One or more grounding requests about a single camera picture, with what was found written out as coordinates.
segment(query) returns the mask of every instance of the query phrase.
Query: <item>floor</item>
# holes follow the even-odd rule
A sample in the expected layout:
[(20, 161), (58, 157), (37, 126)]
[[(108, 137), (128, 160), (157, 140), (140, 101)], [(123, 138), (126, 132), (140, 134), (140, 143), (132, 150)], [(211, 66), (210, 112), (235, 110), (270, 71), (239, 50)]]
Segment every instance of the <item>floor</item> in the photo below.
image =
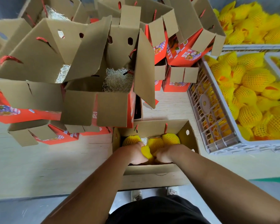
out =
[[(280, 200), (280, 183), (258, 181), (251, 182), (274, 196), (276, 199)], [(142, 190), (144, 198), (155, 195), (164, 196), (165, 192), (165, 188)], [(209, 220), (209, 222), (212, 224), (220, 224), (219, 220), (191, 184), (180, 186), (179, 192), (181, 197), (189, 200), (191, 203), (199, 207), (202, 214), (207, 220)], [(0, 201), (0, 224), (40, 224), (41, 221), (65, 198), (66, 196), (56, 196)], [(118, 192), (110, 209), (110, 213), (130, 201), (131, 191)]]

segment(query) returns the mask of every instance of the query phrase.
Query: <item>shoe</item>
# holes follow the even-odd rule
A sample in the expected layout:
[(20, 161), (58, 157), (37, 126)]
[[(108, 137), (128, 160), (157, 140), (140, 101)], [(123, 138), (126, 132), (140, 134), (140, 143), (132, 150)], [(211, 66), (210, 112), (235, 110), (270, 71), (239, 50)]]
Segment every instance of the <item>shoe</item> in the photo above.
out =
[(131, 201), (138, 201), (138, 200), (142, 200), (143, 196), (142, 196), (142, 192), (141, 190), (132, 190), (131, 192)]
[(169, 195), (179, 196), (178, 186), (167, 187), (167, 196), (169, 196)]

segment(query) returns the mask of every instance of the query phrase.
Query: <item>wooden table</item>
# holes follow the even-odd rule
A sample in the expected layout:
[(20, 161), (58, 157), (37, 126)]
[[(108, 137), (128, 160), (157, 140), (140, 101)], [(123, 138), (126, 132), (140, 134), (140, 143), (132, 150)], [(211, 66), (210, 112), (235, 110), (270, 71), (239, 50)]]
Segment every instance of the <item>wooden table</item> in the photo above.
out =
[[(144, 120), (189, 119), (201, 155), (246, 179), (280, 177), (280, 154), (207, 154), (187, 93), (156, 92), (156, 109), (143, 107)], [(112, 152), (111, 135), (81, 136), (54, 146), (21, 147), (0, 123), (0, 199), (70, 194)], [(188, 184), (181, 172), (124, 176), (122, 190)]]

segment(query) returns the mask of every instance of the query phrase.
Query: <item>forearm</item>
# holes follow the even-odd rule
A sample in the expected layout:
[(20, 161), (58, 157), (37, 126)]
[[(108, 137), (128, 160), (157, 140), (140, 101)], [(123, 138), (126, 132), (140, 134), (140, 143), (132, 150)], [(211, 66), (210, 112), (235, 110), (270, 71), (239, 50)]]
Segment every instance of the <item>forearm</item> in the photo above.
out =
[(105, 223), (130, 163), (129, 155), (125, 147), (114, 152), (42, 224)]
[(187, 147), (170, 154), (222, 223), (280, 223), (280, 201), (249, 181)]

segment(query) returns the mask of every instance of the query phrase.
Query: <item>person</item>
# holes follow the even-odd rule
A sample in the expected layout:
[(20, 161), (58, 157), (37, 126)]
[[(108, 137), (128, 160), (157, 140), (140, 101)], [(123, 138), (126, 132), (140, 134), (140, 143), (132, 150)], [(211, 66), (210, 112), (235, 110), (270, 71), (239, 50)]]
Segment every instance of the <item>person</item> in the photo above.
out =
[[(117, 149), (42, 224), (209, 224), (197, 207), (172, 189), (167, 197), (153, 196), (141, 200), (140, 194), (135, 195), (134, 202), (109, 215), (126, 167), (147, 161), (141, 153), (142, 146), (143, 143), (139, 142)], [(179, 166), (223, 224), (280, 224), (280, 201), (223, 166), (184, 145), (162, 148), (156, 156), (162, 163), (173, 162)]]

